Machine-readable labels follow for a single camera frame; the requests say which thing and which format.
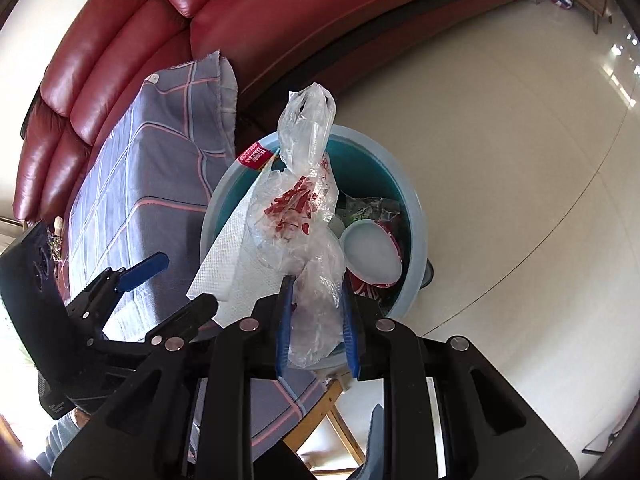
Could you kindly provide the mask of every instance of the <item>red printed plastic bag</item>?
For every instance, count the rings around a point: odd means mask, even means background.
[[[338,199],[325,153],[335,101],[319,84],[292,93],[278,121],[280,158],[286,168],[262,170],[247,213],[258,259],[297,276],[289,360],[317,363],[342,341],[340,288],[344,254],[328,224]]]

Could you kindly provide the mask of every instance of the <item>red label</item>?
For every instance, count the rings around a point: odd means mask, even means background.
[[[244,153],[238,157],[240,164],[251,168],[252,170],[259,171],[267,161],[273,156],[269,150],[263,148],[260,142],[254,142],[249,146]]]

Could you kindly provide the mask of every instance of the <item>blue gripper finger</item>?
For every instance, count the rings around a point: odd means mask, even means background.
[[[295,277],[285,276],[280,285],[280,293],[277,301],[282,304],[282,318],[278,327],[278,340],[276,342],[276,374],[282,377],[284,368],[287,367],[289,357],[289,343],[291,340],[291,311],[293,302],[293,283]]]
[[[358,357],[358,332],[353,326],[353,290],[351,281],[345,274],[342,280],[342,295],[340,303],[342,304],[342,336],[344,338],[344,352],[347,354],[347,364],[351,370],[351,374],[355,379],[360,375],[360,359]]]
[[[146,280],[154,277],[169,266],[169,257],[164,253],[156,253],[146,260],[135,264],[129,270],[125,270],[119,277],[115,288],[118,292],[130,292]]]

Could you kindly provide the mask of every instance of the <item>trash bin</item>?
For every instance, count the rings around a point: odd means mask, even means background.
[[[268,135],[259,142],[262,147],[274,152],[278,148],[277,133]],[[391,198],[401,204],[402,214],[408,225],[408,232],[402,242],[409,257],[408,261],[405,257],[402,283],[387,315],[402,320],[421,286],[433,272],[427,263],[427,221],[418,195],[393,155],[375,140],[356,130],[334,124],[326,150],[340,191],[358,198]],[[235,160],[220,179],[202,223],[201,261],[259,173]],[[330,368],[345,363],[344,352],[340,350],[325,357],[312,368]]]

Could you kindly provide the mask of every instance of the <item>metal screw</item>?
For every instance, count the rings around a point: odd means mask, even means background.
[[[393,320],[383,317],[376,321],[376,328],[380,330],[380,332],[391,332],[396,327],[396,324]]]
[[[260,323],[253,317],[247,317],[240,322],[240,330],[243,330],[244,332],[253,332],[254,330],[257,330],[259,326]]]
[[[164,347],[169,351],[169,352],[175,352],[177,350],[179,350],[180,348],[182,348],[184,346],[184,341],[181,337],[170,337],[169,339],[166,340],[166,343],[164,343]]]
[[[469,341],[460,336],[451,339],[451,347],[458,352],[464,352],[469,348]]]

